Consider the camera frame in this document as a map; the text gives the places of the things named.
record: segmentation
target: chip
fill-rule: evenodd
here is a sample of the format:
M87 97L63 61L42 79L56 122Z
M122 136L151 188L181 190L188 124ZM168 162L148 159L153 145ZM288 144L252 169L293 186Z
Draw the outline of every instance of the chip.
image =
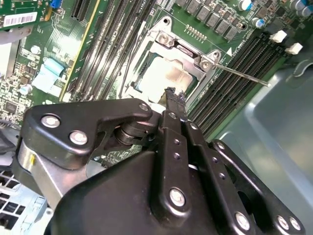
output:
M199 1L191 0L191 2L189 3L186 11L193 15L198 10L199 5L200 5Z
M68 61L68 66L72 67L73 64L74 64L74 61L73 61L73 60L69 60L69 61Z
M17 105L12 104L10 102L6 102L5 106L4 106L4 110L8 111L9 113L12 113L12 114L16 113L17 108L18 108Z
M212 0L205 0L204 5L209 6Z
M187 0L176 0L176 4L178 6L183 7L186 4Z
M260 10L257 13L257 16L259 18L264 18L268 14L268 10L265 7L261 7Z
M22 76L21 79L20 79L20 84L21 84L21 85L25 85L25 84L27 84L27 83L28 83L28 78Z
M214 8L214 12L218 13L221 10L222 6L220 4L217 4Z
M239 23L239 19L236 18L234 21L231 23L233 26L236 26Z
M197 19L200 21L205 21L206 17L209 15L210 10L207 9L205 6L201 8L197 15Z
M223 19L227 20L228 17L230 17L231 13L229 11L226 11L225 14L223 15Z
M220 17L213 13L207 21L206 25L213 28L216 25L217 21L219 21L219 19Z
M221 21L217 28L215 29L215 31L218 32L219 34L223 34L228 28L228 26L229 24L226 21Z
M286 12L286 11L284 10L284 8L279 7L279 8L277 9L277 11L276 11L276 15L277 15L277 16L283 16L285 12Z
M269 6L271 6L272 5L272 3L273 3L273 1L272 0L268 0L267 1L267 3L265 3L265 7L267 7L267 8L269 8Z
M235 28L233 28L233 27L229 27L229 28L230 28L230 29L229 29L229 31L226 33L225 38L230 41L230 40L232 40L232 39L236 36L238 30L235 29Z
M25 72L27 72L27 73L30 72L30 67L29 67L29 66L26 66L26 67L25 67Z
M298 28L299 24L300 24L300 22L299 22L298 20L294 20L294 21L290 24L290 26L293 27L294 29L296 29L296 28Z
M30 68L29 74L35 76L36 70L33 68Z

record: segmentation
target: green circuit board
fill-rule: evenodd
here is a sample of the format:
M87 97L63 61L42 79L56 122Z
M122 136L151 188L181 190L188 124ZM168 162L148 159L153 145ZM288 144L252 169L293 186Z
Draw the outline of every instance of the green circuit board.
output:
M11 7L12 4L15 4L16 10L21 4L20 1L13 0L5 2L4 5L0 5L0 16L12 11L9 7L10 4ZM48 11L46 3L49 1L41 1L40 6L38 5L39 1L23 2L27 6L37 4L35 10L39 10L38 16L41 20L35 21L32 34L20 41L14 75L1 81L1 118L17 124L22 123L25 111L31 106L72 102L80 99L82 94L75 92L77 88L75 82L81 75L82 68L86 65L86 59L92 45L99 37L98 29L103 23L102 19L110 10L118 9L122 3L125 4L124 15L130 16L132 14L130 6L133 4L131 1L121 0L112 2L109 0L90 0L86 16L83 20L77 21L72 17L75 0L63 0L60 8L52 10L47 22L38 24L37 22L43 21L42 19ZM194 3L197 5L196 9L191 7ZM172 31L177 36L203 54L218 49L222 54L220 64L227 66L256 30L251 24L251 20L256 17L263 19L265 27L274 26L276 30L284 30L295 42L305 45L305 41L313 32L313 28L310 27L313 21L312 16L308 18L298 17L289 8L289 3L286 0L256 0L249 11L240 11L237 0L206 0L203 2L197 0L176 2L175 0L158 0L146 18L147 23L142 31L141 39L164 16L169 16L173 22ZM207 13L200 16L200 11L204 8ZM215 26L209 25L209 21L213 21L212 17L217 17L218 23ZM121 27L128 21L131 19L121 16ZM218 28L222 21L224 27ZM112 32L112 35L118 37L119 30ZM32 53L33 47L36 47L38 53ZM115 60L124 58L126 61L127 56L123 54L127 53L126 49L125 46L125 51L122 51L120 55L117 52ZM21 86L32 84L47 59L53 59L64 67L60 77L53 84L53 89L50 92L44 92L32 87L32 91L28 95L20 94ZM277 63L277 66L273 65L274 69L271 70L271 73L279 69L282 60ZM111 73L108 72L101 83L99 83L101 73L96 73L93 80L90 81L91 86L96 86L99 83L98 86L105 88L111 82L110 78L115 72L115 70ZM221 72L221 70L216 70L215 76ZM116 98L116 91L120 82L121 77L117 76L109 88L108 98ZM205 84L199 94L205 92L212 85L212 82L214 79ZM190 109L196 106L200 99L201 95L193 101Z
M0 30L43 22L50 0L0 1Z

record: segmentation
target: pcie slot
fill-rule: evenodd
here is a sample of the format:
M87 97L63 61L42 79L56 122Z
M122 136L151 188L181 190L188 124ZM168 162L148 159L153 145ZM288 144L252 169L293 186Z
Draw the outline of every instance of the pcie slot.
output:
M106 13L101 21L99 29L97 30L95 41L91 45L91 49L85 59L79 77L77 78L74 96L77 96L85 86L88 87L90 85L92 76L88 76L88 74L91 73L93 66L96 64L96 59L100 58L100 56L98 56L100 53L100 47L113 23L113 17L116 11L117 7L114 5L114 1L109 1Z
M127 9L126 7L128 3L129 2L127 0L124 0L122 4L119 5L117 13L112 19L113 24L110 26L109 33L108 35L106 35L101 45L100 53L97 58L97 63L94 64L92 72L88 75L88 77L92 80L90 80L90 83L85 85L83 89L83 100L89 100L91 98L90 96L94 93L94 90L96 89L99 80L102 79L102 71L105 70L107 60L109 59L109 56L116 45L117 38L121 33L121 26L128 18L129 11L134 5L134 1L130 2L131 7Z
M75 0L71 17L75 18L78 21L82 21L86 16L89 4L90 0Z
M133 28L139 29L140 23L146 20L146 18L149 16L156 0L151 0L144 4L143 9L141 9L141 14L139 14L136 19L134 20ZM126 61L129 52L132 50L132 48L135 46L134 43L136 41L137 37L137 30L132 31L131 39L127 43L127 47L121 52L121 57L119 59L118 65L114 67L113 72L110 75L109 82L106 84L103 91L100 91L97 95L99 96L99 99L106 99L109 95L109 92L117 78L118 73L120 72L124 62Z

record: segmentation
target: capacitor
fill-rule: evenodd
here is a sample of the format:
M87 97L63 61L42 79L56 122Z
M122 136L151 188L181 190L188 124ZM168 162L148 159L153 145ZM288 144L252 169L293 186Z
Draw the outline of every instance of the capacitor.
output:
M297 16L300 17L309 17L312 14L310 6L304 7L301 11L297 11Z
M35 55L39 55L41 52L41 49L39 46L32 46L30 49L31 53L35 54Z
M293 11L301 11L305 7L303 0L291 0L289 8Z
M253 18L251 24L256 28L262 28L264 26L264 20L259 18Z
M22 94L22 95L28 95L32 92L33 90L33 87L30 85L30 84L26 84L26 85L23 85L19 92Z
M248 11L252 7L252 2L251 0L240 0L238 2L238 8L241 11Z

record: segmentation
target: blue connector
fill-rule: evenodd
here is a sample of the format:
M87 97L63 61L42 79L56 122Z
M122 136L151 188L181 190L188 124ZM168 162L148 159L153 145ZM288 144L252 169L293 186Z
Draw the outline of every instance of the blue connector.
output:
M50 3L50 6L52 8L59 8L61 6L62 0L52 0L52 3Z

